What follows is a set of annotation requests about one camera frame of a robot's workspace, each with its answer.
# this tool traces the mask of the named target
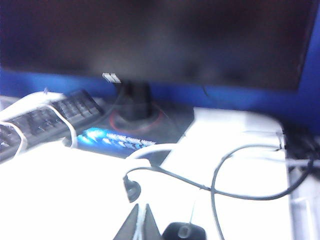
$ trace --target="black cord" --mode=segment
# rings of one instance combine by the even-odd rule
[[[211,101],[215,102],[216,104],[225,104],[228,108],[232,108],[232,109],[238,109],[238,107],[236,107],[234,104],[232,104],[231,102],[229,101],[225,101],[225,100],[221,100],[221,99],[218,99],[212,95],[210,95],[206,89],[206,86],[204,85],[201,85],[201,88],[202,88],[202,91],[204,93],[204,95],[210,99]]]
[[[173,178],[179,179],[179,180],[181,180],[181,181],[183,181],[185,183],[193,185],[193,186],[195,186],[195,187],[197,187],[199,189],[203,189],[203,190],[211,192],[211,205],[212,205],[212,211],[213,211],[213,216],[214,216],[214,220],[215,220],[215,225],[216,225],[216,228],[217,228],[217,230],[219,232],[220,239],[221,240],[225,240],[224,234],[223,234],[221,226],[220,226],[219,217],[218,217],[218,214],[217,214],[217,209],[216,209],[216,200],[215,200],[215,195],[216,194],[223,195],[223,196],[230,197],[230,198],[243,199],[243,200],[252,200],[252,201],[270,201],[270,200],[275,200],[275,199],[282,198],[282,197],[292,193],[295,189],[297,189],[301,185],[301,183],[306,179],[306,177],[313,170],[313,165],[314,165],[314,159],[315,158],[311,157],[309,162],[308,162],[306,170],[299,177],[299,179],[294,184],[292,184],[290,187],[288,187],[286,190],[284,190],[284,191],[282,191],[282,192],[280,192],[278,194],[274,194],[274,195],[269,195],[269,196],[248,196],[248,195],[238,195],[238,194],[232,194],[232,193],[216,190],[215,189],[216,179],[217,179],[219,170],[222,167],[222,165],[224,164],[224,162],[227,159],[229,159],[237,151],[240,151],[242,149],[247,149],[247,148],[270,148],[270,149],[274,149],[275,151],[279,151],[279,150],[281,150],[281,143],[280,143],[280,146],[265,145],[265,144],[249,144],[249,145],[240,146],[240,147],[230,151],[228,154],[226,154],[224,157],[222,157],[220,163],[216,167],[216,169],[214,171],[214,174],[213,174],[213,178],[212,178],[211,188],[208,187],[208,186],[199,184],[197,182],[191,181],[191,180],[189,180],[189,179],[187,179],[185,177],[179,176],[179,175],[177,175],[177,174],[175,174],[173,172],[164,170],[164,169],[162,169],[161,167],[158,167],[158,166],[133,168],[133,169],[129,170],[125,175],[127,176],[130,172],[137,171],[137,170],[149,170],[149,171],[154,171],[154,172],[166,174],[166,175],[171,176]]]
[[[208,187],[208,186],[205,186],[205,185],[202,185],[202,184],[199,184],[197,182],[194,182],[194,181],[191,181],[183,176],[179,176],[173,172],[170,172],[170,171],[167,171],[167,170],[164,170],[163,168],[161,167],[157,167],[157,166],[151,166],[151,167],[136,167],[136,168],[133,168],[131,170],[129,170],[125,175],[127,176],[129,173],[133,172],[133,171],[136,171],[136,170],[149,170],[149,171],[154,171],[154,172],[158,172],[158,173],[162,173],[162,174],[166,174],[168,176],[171,176],[175,179],[179,179],[187,184],[190,184],[190,185],[193,185],[197,188],[200,188],[200,189],[203,189],[203,190],[207,190],[207,191],[211,191],[211,188]]]
[[[218,218],[217,209],[216,209],[215,194],[219,194],[219,195],[223,195],[223,196],[227,196],[227,197],[231,197],[231,198],[236,198],[236,199],[253,200],[253,201],[270,201],[270,200],[279,199],[279,198],[282,198],[282,197],[292,193],[295,189],[297,189],[300,186],[300,184],[306,179],[306,177],[311,173],[311,171],[313,169],[314,158],[311,158],[310,161],[308,162],[306,171],[299,177],[299,179],[294,184],[292,184],[286,190],[284,190],[284,191],[282,191],[282,192],[280,192],[278,194],[274,194],[274,195],[270,195],[270,196],[247,196],[247,195],[231,194],[231,193],[228,193],[228,192],[223,192],[223,191],[216,190],[215,189],[215,184],[216,184],[217,176],[218,176],[218,173],[219,173],[219,170],[220,170],[221,166],[235,152],[237,152],[239,150],[242,150],[242,149],[247,149],[247,148],[273,148],[275,150],[280,150],[280,148],[278,148],[276,146],[273,146],[273,145],[263,145],[263,144],[244,145],[244,146],[241,146],[241,147],[238,147],[238,148],[232,150],[231,152],[226,154],[221,159],[220,163],[218,164],[217,168],[214,171],[213,178],[212,178],[212,185],[211,185],[212,211],[213,211],[213,216],[214,216],[214,220],[215,220],[215,225],[216,225],[216,228],[217,228],[217,230],[219,232],[221,240],[224,240],[225,237],[224,237],[224,234],[222,232],[222,229],[221,229],[221,226],[220,226],[220,223],[219,223],[219,218]]]

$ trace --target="blue wall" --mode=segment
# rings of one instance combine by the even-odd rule
[[[22,97],[42,91],[68,93],[79,88],[93,96],[114,95],[114,87],[102,79],[40,73],[0,72],[0,94]],[[300,86],[297,92],[208,86],[205,96],[196,85],[151,85],[155,99],[199,107],[250,110],[308,127],[320,134],[320,9],[313,29]]]

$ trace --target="computer monitor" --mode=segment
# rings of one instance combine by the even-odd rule
[[[141,128],[149,82],[297,90],[318,2],[6,1],[1,67],[120,81],[118,124]]]

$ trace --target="computer mouse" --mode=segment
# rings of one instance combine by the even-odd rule
[[[162,234],[163,240],[207,240],[206,231],[197,225],[185,222],[170,223]]]

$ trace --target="white desk surface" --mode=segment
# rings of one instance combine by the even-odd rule
[[[279,143],[271,118],[245,111],[195,109],[195,121],[162,167],[211,186],[215,166],[228,151],[248,143]],[[283,151],[244,150],[225,163],[216,188],[238,194],[268,195],[288,186],[284,164],[253,156],[284,159]],[[127,170],[148,166],[145,159],[124,160],[42,144],[0,165],[0,239],[112,240],[135,203],[129,203],[122,178]],[[162,233],[172,222],[203,227],[208,240],[219,239],[210,193],[160,173],[136,171],[141,185],[136,203],[149,203]],[[226,240],[291,240],[292,219],[287,196],[248,201],[216,196]]]

